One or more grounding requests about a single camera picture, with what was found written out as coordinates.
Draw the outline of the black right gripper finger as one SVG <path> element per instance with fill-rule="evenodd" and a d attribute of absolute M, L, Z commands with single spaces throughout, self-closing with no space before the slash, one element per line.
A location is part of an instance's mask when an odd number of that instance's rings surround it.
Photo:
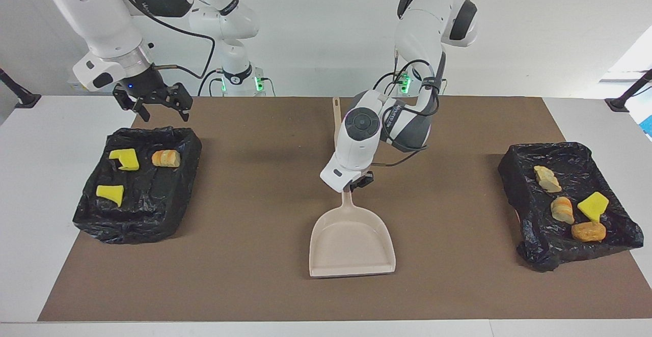
<path fill-rule="evenodd" d="M 153 93 L 154 102 L 174 109 L 184 122 L 189 120 L 189 110 L 193 106 L 193 98 L 181 82 L 172 86 L 163 86 Z"/>
<path fill-rule="evenodd" d="M 114 87 L 113 96 L 122 110 L 131 110 L 139 115 L 145 123 L 149 122 L 150 114 L 147 108 L 144 107 L 142 98 L 138 98 L 136 101 L 131 100 L 123 87 Z"/>

